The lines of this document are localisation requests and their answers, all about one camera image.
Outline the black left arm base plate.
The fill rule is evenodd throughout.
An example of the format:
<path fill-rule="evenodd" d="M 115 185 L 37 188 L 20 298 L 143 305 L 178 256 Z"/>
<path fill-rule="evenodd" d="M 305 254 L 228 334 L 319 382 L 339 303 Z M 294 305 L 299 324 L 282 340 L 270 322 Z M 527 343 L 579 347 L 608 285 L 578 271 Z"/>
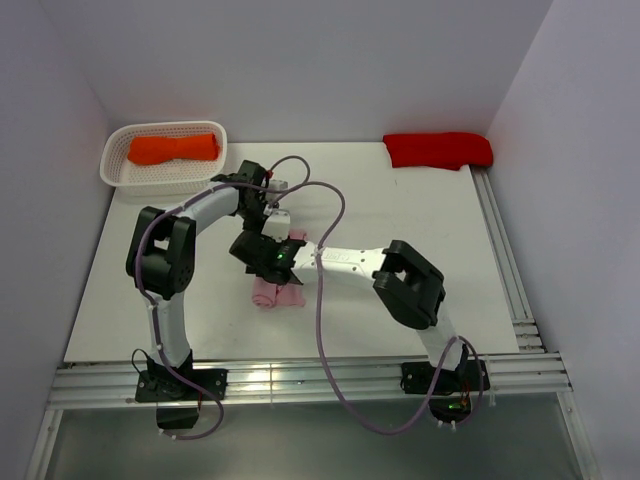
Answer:
<path fill-rule="evenodd" d="M 196 369 L 182 373 L 191 383 L 223 400 L 227 386 L 226 369 Z M 159 372 L 143 370 L 139 375 L 134 399 L 137 403 L 197 401 L 204 394 L 185 384 L 166 370 Z"/>

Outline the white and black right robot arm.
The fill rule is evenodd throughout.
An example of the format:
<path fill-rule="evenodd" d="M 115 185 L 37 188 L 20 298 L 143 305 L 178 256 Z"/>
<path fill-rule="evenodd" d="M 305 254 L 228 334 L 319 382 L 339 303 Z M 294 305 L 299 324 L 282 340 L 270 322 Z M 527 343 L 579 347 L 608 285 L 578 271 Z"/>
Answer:
<path fill-rule="evenodd" d="M 243 232 L 230 254 L 270 284 L 335 281 L 374 291 L 396 322 L 417 332 L 438 386 L 452 390 L 466 379 L 469 348 L 447 311 L 444 275 L 410 244 L 393 240 L 386 248 L 357 250 Z"/>

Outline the pink t shirt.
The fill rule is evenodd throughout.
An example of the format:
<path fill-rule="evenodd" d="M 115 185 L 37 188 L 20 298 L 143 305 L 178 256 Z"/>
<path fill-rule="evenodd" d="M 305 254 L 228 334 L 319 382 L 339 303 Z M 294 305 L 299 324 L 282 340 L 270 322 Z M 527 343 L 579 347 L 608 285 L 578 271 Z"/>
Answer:
<path fill-rule="evenodd" d="M 251 301 L 262 309 L 304 307 L 306 305 L 301 286 L 296 284 L 279 286 L 268 283 L 259 277 L 254 279 Z"/>

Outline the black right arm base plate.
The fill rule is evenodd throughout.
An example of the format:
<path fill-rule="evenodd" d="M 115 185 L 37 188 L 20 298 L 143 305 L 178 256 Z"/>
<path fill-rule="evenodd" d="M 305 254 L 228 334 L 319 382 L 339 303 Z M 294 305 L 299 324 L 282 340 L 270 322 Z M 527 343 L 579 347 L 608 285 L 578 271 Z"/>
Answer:
<path fill-rule="evenodd" d="M 436 368 L 429 362 L 405 362 L 401 364 L 400 388 L 405 394 L 426 395 L 434 378 Z M 434 387 L 434 395 L 449 396 L 464 389 L 479 392 L 491 388 L 486 364 L 467 362 L 456 371 L 442 369 Z"/>

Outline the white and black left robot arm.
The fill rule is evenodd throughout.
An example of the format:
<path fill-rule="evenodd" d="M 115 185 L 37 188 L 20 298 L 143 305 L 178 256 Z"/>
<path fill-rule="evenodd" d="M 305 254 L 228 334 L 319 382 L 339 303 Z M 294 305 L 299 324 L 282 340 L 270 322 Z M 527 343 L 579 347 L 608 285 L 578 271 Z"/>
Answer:
<path fill-rule="evenodd" d="M 137 218 L 125 269 L 149 311 L 152 353 L 140 371 L 135 399 L 140 403 L 221 400 L 226 373 L 200 373 L 186 335 L 184 293 L 195 273 L 199 234 L 225 217 L 238 216 L 242 231 L 230 248 L 249 274 L 286 279 L 276 255 L 281 239 L 266 231 L 275 215 L 271 196 L 280 187 L 271 171 L 245 160 L 233 174 L 219 174 L 197 194 L 175 207 L 143 208 Z"/>

